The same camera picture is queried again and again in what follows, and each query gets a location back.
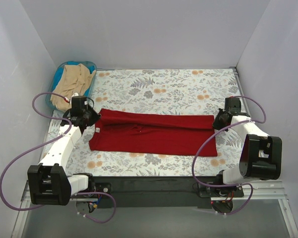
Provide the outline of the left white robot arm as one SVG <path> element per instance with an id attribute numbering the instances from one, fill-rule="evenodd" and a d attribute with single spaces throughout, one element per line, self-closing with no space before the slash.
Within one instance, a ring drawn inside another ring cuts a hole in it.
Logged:
<path id="1" fill-rule="evenodd" d="M 59 128 L 60 137 L 52 143 L 46 156 L 27 171 L 31 202 L 35 205 L 67 205 L 70 198 L 80 193 L 91 198 L 96 187 L 92 175 L 79 173 L 67 175 L 66 166 L 75 144 L 87 127 L 99 119 L 98 114 L 88 103 L 86 96 L 73 95 L 71 108 L 67 110 Z"/>

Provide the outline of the red t shirt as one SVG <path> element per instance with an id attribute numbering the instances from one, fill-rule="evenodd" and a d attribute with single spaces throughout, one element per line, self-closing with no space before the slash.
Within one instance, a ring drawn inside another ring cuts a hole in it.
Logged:
<path id="1" fill-rule="evenodd" d="M 102 109 L 92 151 L 194 156 L 214 134 L 214 116 L 135 114 Z"/>

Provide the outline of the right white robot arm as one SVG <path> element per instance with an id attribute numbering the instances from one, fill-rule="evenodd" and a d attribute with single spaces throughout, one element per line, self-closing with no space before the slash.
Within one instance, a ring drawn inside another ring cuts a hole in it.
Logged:
<path id="1" fill-rule="evenodd" d="M 241 108 L 238 97 L 225 98 L 224 108 L 213 122 L 215 130 L 229 126 L 244 140 L 239 164 L 220 172 L 222 180 L 215 184 L 215 192 L 226 197 L 233 191 L 232 184 L 255 180 L 277 180 L 281 174 L 282 140 L 263 132 Z"/>

